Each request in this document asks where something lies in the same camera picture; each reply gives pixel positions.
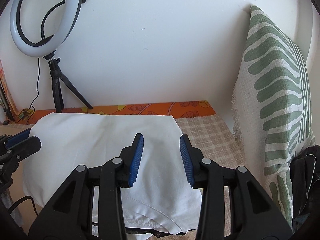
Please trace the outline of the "orange patterned bedsheet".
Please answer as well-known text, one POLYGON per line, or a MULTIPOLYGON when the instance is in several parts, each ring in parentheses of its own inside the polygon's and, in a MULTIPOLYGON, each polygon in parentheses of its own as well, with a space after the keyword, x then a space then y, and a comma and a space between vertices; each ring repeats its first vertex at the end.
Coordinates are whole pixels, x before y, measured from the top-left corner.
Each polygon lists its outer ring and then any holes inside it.
POLYGON ((87 107, 65 108, 63 113, 90 113, 101 115, 170 115, 175 119, 216 114, 213 107, 206 100, 95 106, 92 109, 87 107))

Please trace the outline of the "beige checked blanket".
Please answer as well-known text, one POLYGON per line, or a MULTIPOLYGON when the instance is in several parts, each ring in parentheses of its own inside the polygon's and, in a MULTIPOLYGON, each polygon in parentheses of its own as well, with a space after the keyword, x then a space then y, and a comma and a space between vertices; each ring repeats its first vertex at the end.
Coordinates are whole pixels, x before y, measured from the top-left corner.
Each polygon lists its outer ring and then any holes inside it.
POLYGON ((192 146, 199 148, 204 157, 228 168, 246 165, 245 156, 234 135, 218 114, 175 121, 182 133, 188 135, 192 146))

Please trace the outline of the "white garment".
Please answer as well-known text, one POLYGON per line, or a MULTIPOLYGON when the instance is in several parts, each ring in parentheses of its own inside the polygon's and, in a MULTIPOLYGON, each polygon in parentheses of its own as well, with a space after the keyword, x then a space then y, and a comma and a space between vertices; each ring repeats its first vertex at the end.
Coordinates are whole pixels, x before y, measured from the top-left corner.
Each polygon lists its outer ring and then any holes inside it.
POLYGON ((103 165, 144 137, 137 179, 121 190, 128 228, 177 234, 197 228, 202 194, 187 182, 180 154, 182 131, 171 116, 49 114, 30 131, 39 152, 23 162, 23 191, 39 206, 78 166, 103 165))

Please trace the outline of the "green striped white pillow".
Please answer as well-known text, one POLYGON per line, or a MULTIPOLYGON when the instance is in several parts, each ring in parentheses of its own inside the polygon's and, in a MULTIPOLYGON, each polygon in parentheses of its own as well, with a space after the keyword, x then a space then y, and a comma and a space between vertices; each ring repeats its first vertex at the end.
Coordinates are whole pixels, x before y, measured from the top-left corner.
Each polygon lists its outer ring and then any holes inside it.
POLYGON ((309 76, 302 52, 259 7, 233 90, 234 131, 247 167, 293 220, 290 163, 315 144, 309 76))

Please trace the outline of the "colourful patterned scarf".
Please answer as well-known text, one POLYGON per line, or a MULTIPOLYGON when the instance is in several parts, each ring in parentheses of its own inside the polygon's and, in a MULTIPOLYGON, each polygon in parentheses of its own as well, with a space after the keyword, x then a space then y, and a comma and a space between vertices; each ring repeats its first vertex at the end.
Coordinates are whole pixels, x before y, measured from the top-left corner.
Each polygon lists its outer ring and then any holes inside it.
POLYGON ((11 94, 10 94, 10 91, 9 91, 9 88, 8 88, 8 85, 7 85, 7 81, 6 81, 6 78, 5 78, 5 73, 4 73, 4 69, 3 69, 2 63, 1 63, 1 86, 3 88, 4 95, 5 95, 6 100, 8 102, 8 106, 10 108, 12 116, 14 116, 14 117, 18 116, 18 110, 17 110, 15 102, 14 102, 14 100, 13 100, 11 94))

